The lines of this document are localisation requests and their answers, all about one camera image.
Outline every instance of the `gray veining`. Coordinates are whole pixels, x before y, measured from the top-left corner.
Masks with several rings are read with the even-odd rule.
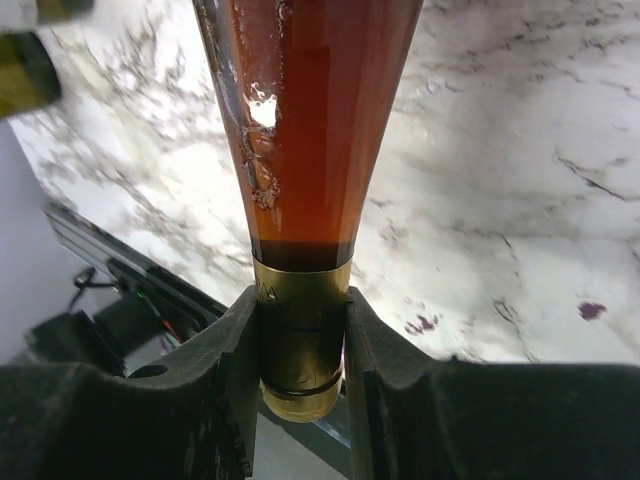
[[[230,304],[250,250],[190,2],[40,33],[64,100],[12,126],[44,187]],[[426,0],[352,283],[438,357],[640,363],[639,120],[640,1]]]

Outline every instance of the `yellow object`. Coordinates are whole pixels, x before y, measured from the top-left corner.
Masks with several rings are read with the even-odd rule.
[[[283,272],[254,259],[263,393],[292,422],[333,408],[342,382],[342,344],[351,261],[326,272]]]

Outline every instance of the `brown liquid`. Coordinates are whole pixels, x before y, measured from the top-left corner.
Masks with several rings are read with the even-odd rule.
[[[217,3],[203,36],[254,255],[334,269],[353,254],[422,0]]]

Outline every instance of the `marble countertop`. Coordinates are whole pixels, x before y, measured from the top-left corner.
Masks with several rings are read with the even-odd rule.
[[[230,304],[249,238],[189,0],[40,34],[12,119],[55,199]],[[425,352],[640,363],[640,0],[425,0],[353,265]]]

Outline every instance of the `red wire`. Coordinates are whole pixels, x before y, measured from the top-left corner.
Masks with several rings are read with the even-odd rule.
[[[180,338],[180,336],[176,333],[176,331],[173,329],[173,327],[171,326],[171,324],[169,322],[167,322],[166,320],[163,320],[162,324],[166,327],[167,330],[169,330],[169,333],[171,333],[171,335],[176,337],[176,340],[178,340],[178,343],[180,345],[182,345],[184,343],[182,341],[182,339]]]

